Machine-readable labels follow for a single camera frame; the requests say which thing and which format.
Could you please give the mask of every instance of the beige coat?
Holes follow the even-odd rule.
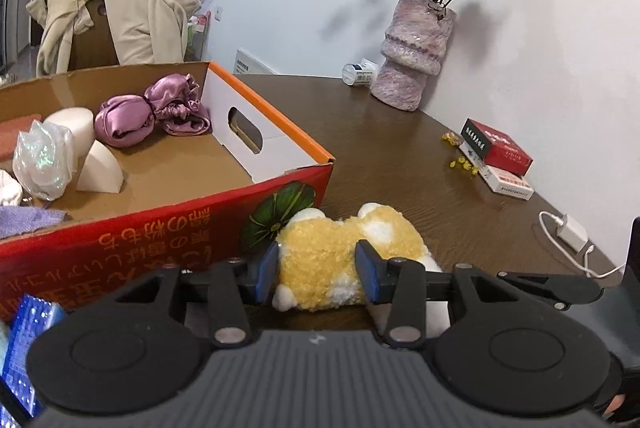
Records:
[[[84,7],[89,0],[33,0],[27,5],[44,34],[36,62],[37,76],[65,72],[74,34],[93,25]],[[199,0],[104,0],[118,61],[182,62],[187,22]]]

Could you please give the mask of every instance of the iridescent plastic bag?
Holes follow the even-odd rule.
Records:
[[[14,151],[14,175],[31,195],[47,201],[62,196],[76,171],[74,138],[66,127],[34,120]]]

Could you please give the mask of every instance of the red box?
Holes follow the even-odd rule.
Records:
[[[72,182],[51,204],[72,220],[0,241],[1,320],[13,318],[24,293],[69,312],[166,264],[203,271],[250,256],[298,209],[320,205],[331,154],[214,63],[88,69],[17,84],[2,90],[0,121],[65,106],[95,113],[106,99],[143,94],[175,72],[203,88],[212,133],[157,131],[129,149],[111,149],[127,174],[119,194],[76,192]],[[255,126],[258,145],[251,132],[239,134],[237,117]]]
[[[490,166],[522,177],[533,163],[533,159],[507,134],[479,121],[467,119],[462,137]]]

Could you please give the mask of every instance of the white charging cable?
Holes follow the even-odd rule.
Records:
[[[558,241],[556,241],[553,238],[551,233],[549,233],[549,230],[546,228],[545,222],[542,220],[542,217],[544,217],[545,215],[547,217],[551,218],[558,225],[558,227],[560,227],[560,228],[564,226],[564,221],[560,217],[558,217],[557,215],[553,215],[550,212],[542,211],[542,212],[540,212],[538,214],[538,220],[540,221],[540,227],[542,227],[542,231],[545,232],[545,235],[547,236],[547,238],[553,243],[554,246],[556,246],[556,248],[558,248],[560,250],[560,252],[569,260],[569,262],[574,264],[575,267],[580,269],[580,271],[583,271],[585,273],[585,275],[587,275],[587,277],[589,277],[589,278],[591,278],[591,277],[593,277],[593,278],[605,278],[605,277],[608,277],[609,275],[613,275],[616,271],[619,271],[620,269],[625,267],[626,264],[619,265],[617,268],[612,269],[611,271],[607,271],[603,275],[599,275],[593,269],[589,269],[589,253],[591,253],[591,251],[593,251],[593,249],[595,249],[595,246],[593,244],[591,244],[591,246],[589,246],[589,248],[587,248],[587,250],[584,252],[584,256],[583,256],[583,259],[582,259],[582,263],[584,265],[580,265],[578,262],[576,262],[574,260],[574,258],[569,254],[569,252],[566,249],[564,249],[558,243]]]

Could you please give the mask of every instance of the charger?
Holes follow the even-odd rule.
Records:
[[[542,218],[545,216],[551,218],[556,223],[556,225],[558,225],[558,228],[556,230],[556,235],[558,236],[559,239],[562,239],[569,246],[571,246],[572,249],[575,249],[576,254],[580,253],[580,251],[582,251],[584,246],[586,246],[587,243],[589,242],[589,234],[587,233],[587,230],[576,219],[574,219],[573,217],[571,217],[571,215],[568,215],[568,214],[564,215],[562,218],[558,217],[557,215],[553,215],[550,212],[545,212],[545,211],[542,211],[538,214],[538,221],[540,222],[540,227],[542,227],[542,231],[545,232],[545,235],[547,236],[547,238],[552,242],[554,246],[556,246],[556,248],[560,250],[560,252],[567,258],[567,260],[569,260],[569,262],[571,262],[573,265],[575,265],[575,267],[583,271],[588,278],[591,278],[591,277],[605,278],[605,277],[608,277],[609,275],[612,275],[616,271],[619,271],[623,267],[625,267],[626,264],[619,265],[615,269],[612,269],[611,271],[607,271],[604,275],[599,275],[593,269],[589,269],[589,254],[591,251],[595,249],[595,245],[593,243],[591,243],[591,246],[589,246],[584,252],[582,265],[580,265],[569,254],[569,252],[566,249],[564,249],[558,243],[558,241],[556,241],[553,238],[551,233],[549,233],[549,230],[546,227],[546,224]]]
[[[556,231],[558,238],[564,240],[569,246],[575,249],[576,253],[580,253],[582,248],[589,242],[587,230],[571,215],[562,217],[562,224],[558,225]]]

